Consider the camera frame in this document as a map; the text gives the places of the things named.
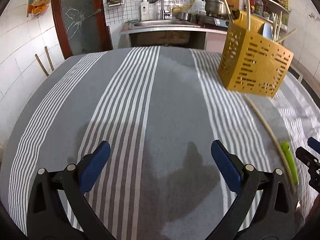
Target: gray tablecloth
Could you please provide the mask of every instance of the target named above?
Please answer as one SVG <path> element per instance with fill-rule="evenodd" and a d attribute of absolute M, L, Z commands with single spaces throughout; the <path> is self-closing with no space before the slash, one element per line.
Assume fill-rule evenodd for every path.
<path fill-rule="evenodd" d="M 282 168 L 241 93 L 221 85 L 220 56 L 144 47 L 66 60 L 24 108 L 1 167 L 1 201 L 21 230 L 26 232 L 36 171 L 62 170 L 107 140 L 111 157 L 86 198 L 109 231 L 117 239 L 205 239 L 235 198 L 211 157 L 213 140 L 258 170 Z M 250 98 L 293 152 L 299 146 L 310 150 L 310 136 L 320 139 L 319 109 L 290 73 L 273 99 Z M 316 192 L 308 186 L 307 169 L 296 163 L 306 216 Z"/>

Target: person's hand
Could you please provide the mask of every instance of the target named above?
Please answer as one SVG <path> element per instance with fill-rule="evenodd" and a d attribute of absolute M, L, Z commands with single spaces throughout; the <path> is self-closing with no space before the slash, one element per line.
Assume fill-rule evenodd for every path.
<path fill-rule="evenodd" d="M 309 215 L 306 218 L 306 222 L 310 219 L 311 216 L 313 216 L 316 213 L 317 209 L 319 208 L 320 208 L 320 195 L 318 195 L 315 201 L 313 202 L 313 206 L 310 209 Z"/>

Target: silver screw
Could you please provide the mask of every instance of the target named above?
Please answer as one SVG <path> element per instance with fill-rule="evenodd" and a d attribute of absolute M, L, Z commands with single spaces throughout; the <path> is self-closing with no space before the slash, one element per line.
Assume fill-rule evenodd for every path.
<path fill-rule="evenodd" d="M 67 170 L 68 170 L 68 171 L 73 171 L 75 168 L 76 168 L 76 166 L 75 166 L 74 164 L 69 164 L 69 165 L 67 166 Z"/>
<path fill-rule="evenodd" d="M 283 174 L 283 172 L 282 172 L 282 170 L 281 170 L 281 169 L 276 169 L 276 174 L 278 174 L 278 175 L 282 175 L 282 174 Z"/>
<path fill-rule="evenodd" d="M 253 167 L 251 164 L 247 164 L 247 165 L 245 166 L 245 169 L 246 169 L 247 171 L 253 171 L 253 170 L 254 170 L 254 167 Z"/>
<path fill-rule="evenodd" d="M 45 172 L 45 169 L 44 169 L 44 168 L 40 168 L 40 169 L 38 170 L 38 174 L 39 174 L 39 175 L 44 174 L 44 172 Z"/>

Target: soap bottle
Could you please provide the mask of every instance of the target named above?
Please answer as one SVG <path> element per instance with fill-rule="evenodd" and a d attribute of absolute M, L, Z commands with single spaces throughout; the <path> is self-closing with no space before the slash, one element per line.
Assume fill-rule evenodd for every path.
<path fill-rule="evenodd" d="M 150 19 L 150 6 L 149 2 L 147 0 L 142 0 L 140 4 L 140 10 L 141 10 L 141 20 L 149 20 Z"/>

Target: stainless steel sink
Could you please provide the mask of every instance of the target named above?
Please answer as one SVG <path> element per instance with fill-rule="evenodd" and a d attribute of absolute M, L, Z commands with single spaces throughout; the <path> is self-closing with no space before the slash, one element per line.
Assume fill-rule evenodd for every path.
<path fill-rule="evenodd" d="M 171 20 L 148 20 L 148 21 L 140 21 L 135 23 L 131 22 L 129 25 L 129 29 L 132 30 L 137 28 L 170 27 L 170 26 L 200 28 L 199 25 L 188 22 L 188 21 L 171 19 Z"/>

